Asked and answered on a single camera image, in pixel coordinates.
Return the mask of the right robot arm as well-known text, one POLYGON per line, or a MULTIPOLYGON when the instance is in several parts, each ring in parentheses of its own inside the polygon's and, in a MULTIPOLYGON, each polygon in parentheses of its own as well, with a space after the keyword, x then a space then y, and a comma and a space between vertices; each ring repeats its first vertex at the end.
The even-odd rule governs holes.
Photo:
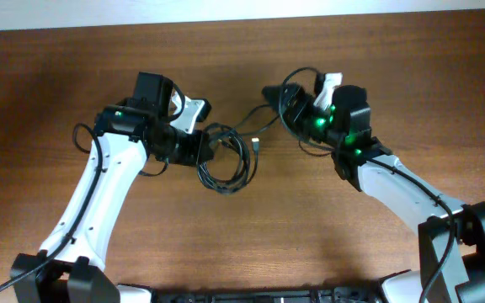
POLYGON ((418 237, 418 271, 380 282, 381 302, 485 302, 485 201, 468 204, 406 168, 371 134, 365 89, 346 85, 311 95, 296 84, 262 94, 298 140, 331 152, 341 179, 382 202, 418 237))

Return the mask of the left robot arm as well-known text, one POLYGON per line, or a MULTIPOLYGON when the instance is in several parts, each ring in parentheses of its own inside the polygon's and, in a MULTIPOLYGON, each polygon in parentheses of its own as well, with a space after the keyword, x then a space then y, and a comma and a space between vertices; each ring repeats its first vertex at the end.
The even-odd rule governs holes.
POLYGON ((211 110, 159 74, 139 72, 133 94, 106 106, 89 129, 88 163, 51 234, 35 255, 19 254, 10 276, 20 302, 152 302, 154 291, 105 275, 109 239, 125 197, 149 158, 195 167, 210 160, 195 129, 211 110))

